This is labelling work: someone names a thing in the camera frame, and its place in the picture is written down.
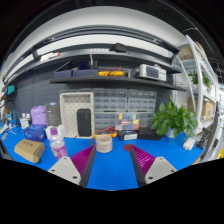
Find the gripper purple and grey left finger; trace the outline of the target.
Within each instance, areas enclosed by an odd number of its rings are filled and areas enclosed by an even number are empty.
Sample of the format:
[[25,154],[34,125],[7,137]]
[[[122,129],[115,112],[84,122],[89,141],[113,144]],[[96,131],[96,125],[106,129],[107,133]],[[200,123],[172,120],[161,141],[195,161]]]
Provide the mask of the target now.
[[49,169],[49,172],[76,185],[86,187],[95,157],[96,148],[92,145],[72,157],[62,157]]

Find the gripper purple and grey right finger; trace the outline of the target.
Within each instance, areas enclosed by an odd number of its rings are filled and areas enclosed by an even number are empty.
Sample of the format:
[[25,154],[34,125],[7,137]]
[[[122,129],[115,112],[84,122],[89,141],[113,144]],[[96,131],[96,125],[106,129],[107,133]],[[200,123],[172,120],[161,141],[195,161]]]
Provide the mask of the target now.
[[139,187],[176,172],[176,168],[164,157],[154,157],[135,145],[130,146],[130,157]]

